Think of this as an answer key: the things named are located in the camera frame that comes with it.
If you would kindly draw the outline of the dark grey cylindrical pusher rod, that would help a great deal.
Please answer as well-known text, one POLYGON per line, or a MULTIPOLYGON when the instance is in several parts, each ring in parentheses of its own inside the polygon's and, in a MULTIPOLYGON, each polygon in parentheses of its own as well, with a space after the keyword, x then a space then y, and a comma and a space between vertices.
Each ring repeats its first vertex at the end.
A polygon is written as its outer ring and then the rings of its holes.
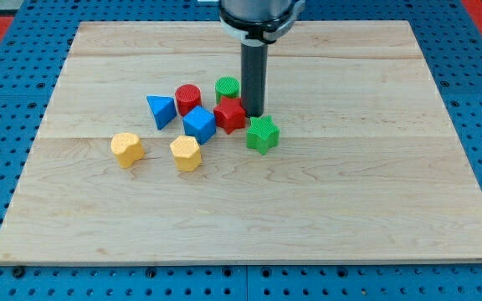
POLYGON ((241 46, 241 99, 247 117, 264 113, 268 48, 241 46))

